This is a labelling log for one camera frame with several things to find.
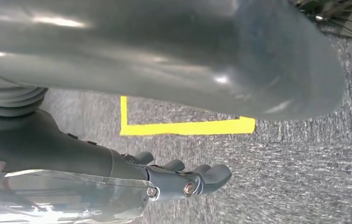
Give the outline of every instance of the yellow floor marking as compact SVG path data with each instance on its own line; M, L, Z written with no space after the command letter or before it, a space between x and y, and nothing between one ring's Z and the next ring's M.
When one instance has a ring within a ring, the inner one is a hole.
M120 135L154 135L154 134L242 134L253 133L255 120L240 117L233 120L181 122L169 124L129 125L127 120L127 97L121 97L121 132Z

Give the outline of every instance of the gray plastic cover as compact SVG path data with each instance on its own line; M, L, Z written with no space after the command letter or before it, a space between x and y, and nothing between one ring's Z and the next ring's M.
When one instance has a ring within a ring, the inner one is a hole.
M150 186L50 170L0 172L0 223L130 223L147 207Z

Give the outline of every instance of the clear plastic cover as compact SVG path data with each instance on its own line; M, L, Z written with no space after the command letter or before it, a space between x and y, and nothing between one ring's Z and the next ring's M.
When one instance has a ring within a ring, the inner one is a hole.
M50 170L0 172L0 223L129 223L151 183Z

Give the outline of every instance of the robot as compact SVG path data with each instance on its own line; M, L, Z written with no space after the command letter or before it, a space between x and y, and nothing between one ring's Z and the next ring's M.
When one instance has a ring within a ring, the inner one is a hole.
M38 109L50 87L256 119L332 112L345 77L301 13L318 19L308 3L0 0L0 222L128 223L150 202L209 194L232 176L63 133Z

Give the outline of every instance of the screw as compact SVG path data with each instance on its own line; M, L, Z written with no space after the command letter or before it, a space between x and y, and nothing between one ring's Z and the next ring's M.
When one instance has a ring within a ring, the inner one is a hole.
M187 182L184 186L184 195L186 195L186 197L190 197L194 193L194 190L194 184L192 182Z
M147 188L147 195L150 197L154 197L157 194L157 189L155 188Z

